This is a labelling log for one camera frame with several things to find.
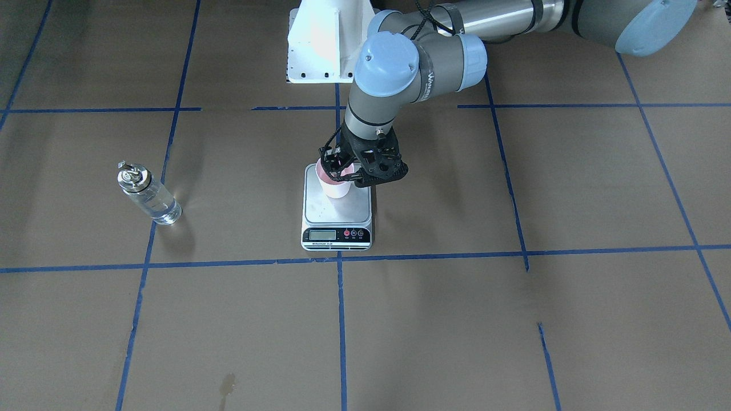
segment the pink cup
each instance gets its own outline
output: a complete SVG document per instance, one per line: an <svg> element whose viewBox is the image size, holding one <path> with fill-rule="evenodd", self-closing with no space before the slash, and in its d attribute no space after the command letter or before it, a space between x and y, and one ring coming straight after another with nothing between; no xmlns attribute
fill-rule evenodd
<svg viewBox="0 0 731 411"><path fill-rule="evenodd" d="M315 165L315 171L317 172L317 179L320 182L320 186L322 186L322 191L330 198L345 197L345 195L348 194L348 191L350 190L350 186L353 185L352 181L334 181L333 179L331 179L330 176L328 176L325 170L322 168L320 160L317 160L317 165ZM343 170L341 176L353 173L354 171L355 165L351 164L346 167L345 170Z"/></svg>

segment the metal lid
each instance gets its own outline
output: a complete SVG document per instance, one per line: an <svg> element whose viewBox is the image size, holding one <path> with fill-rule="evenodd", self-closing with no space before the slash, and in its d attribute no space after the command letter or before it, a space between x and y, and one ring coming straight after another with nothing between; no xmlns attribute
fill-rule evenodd
<svg viewBox="0 0 731 411"><path fill-rule="evenodd" d="M117 164L119 173L117 183L126 192L141 192L150 185L151 174L144 165L127 164L124 160Z"/></svg>

